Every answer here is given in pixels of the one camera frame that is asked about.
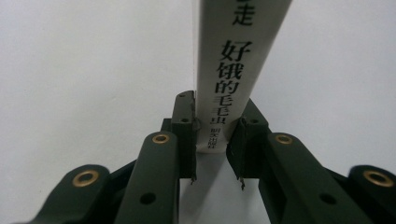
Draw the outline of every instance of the white background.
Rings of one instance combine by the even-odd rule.
[[[396,174],[395,40],[393,0],[294,1],[251,98],[335,172]],[[192,43],[191,1],[1,1],[0,223],[32,219],[80,165],[136,159],[193,88]],[[257,181],[198,162],[180,223],[268,223]]]

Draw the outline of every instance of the screw hole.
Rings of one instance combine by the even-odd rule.
[[[288,137],[288,136],[286,136],[284,134],[277,135],[275,137],[275,140],[278,143],[281,143],[281,144],[284,144],[284,145],[288,145],[288,144],[291,144],[293,142],[293,140],[290,137]]]
[[[378,171],[364,171],[363,175],[368,181],[380,187],[390,188],[394,186],[392,179]]]
[[[334,197],[330,194],[322,193],[319,195],[319,198],[327,204],[336,204],[337,201],[334,199]]]
[[[77,188],[83,188],[94,183],[99,177],[99,173],[94,170],[86,170],[73,178],[73,185]]]
[[[85,175],[80,176],[78,178],[78,181],[79,182],[88,181],[88,180],[91,180],[92,178],[93,178],[93,174],[85,174]]]
[[[152,141],[156,144],[163,144],[169,141],[169,136],[166,134],[158,134],[152,138]]]
[[[140,203],[142,204],[151,204],[155,202],[155,194],[153,193],[145,193],[140,197]]]

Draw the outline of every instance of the brass ring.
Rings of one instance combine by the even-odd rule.
[[[84,175],[90,175],[90,178],[81,180],[81,178]],[[78,175],[76,175],[73,178],[73,185],[77,188],[83,188],[83,187],[89,186],[90,184],[95,182],[98,179],[98,177],[99,177],[99,173],[97,171],[86,170],[86,171],[79,173]]]
[[[363,175],[368,181],[380,187],[390,188],[394,185],[393,180],[391,180],[387,175],[379,173],[378,171],[364,171]]]
[[[169,136],[163,133],[157,134],[152,138],[152,141],[156,144],[164,144],[169,141]]]
[[[289,145],[293,142],[293,139],[291,139],[290,137],[288,137],[285,134],[279,134],[275,137],[275,140],[278,143],[284,144],[284,145]]]

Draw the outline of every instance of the dark green plastic part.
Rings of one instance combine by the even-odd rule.
[[[149,135],[114,223],[177,223],[178,171],[177,137],[169,132]]]
[[[276,178],[261,178],[262,199],[265,205],[276,203],[277,195],[268,190],[274,181],[286,197],[268,213],[271,223],[373,223],[299,139],[271,133],[268,143],[264,155]]]
[[[270,133],[268,121],[249,100],[227,146],[227,159],[238,178],[259,178],[263,138]]]
[[[251,101],[238,120],[227,159],[238,178],[260,179],[273,224],[372,223],[297,138],[271,133]]]
[[[196,179],[196,139],[198,122],[195,119],[193,91],[177,95],[171,119],[164,119],[162,131],[174,133],[178,138],[180,178]]]
[[[396,223],[396,176],[370,165],[353,167],[346,190],[376,223]]]
[[[73,179],[84,171],[96,171],[97,179],[88,186],[76,187]],[[93,211],[103,199],[109,181],[107,168],[99,165],[84,165],[67,173],[47,198],[34,220],[28,224],[90,223]]]

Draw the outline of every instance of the white book spine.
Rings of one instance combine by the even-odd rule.
[[[224,152],[291,0],[201,0],[196,45],[197,151]]]

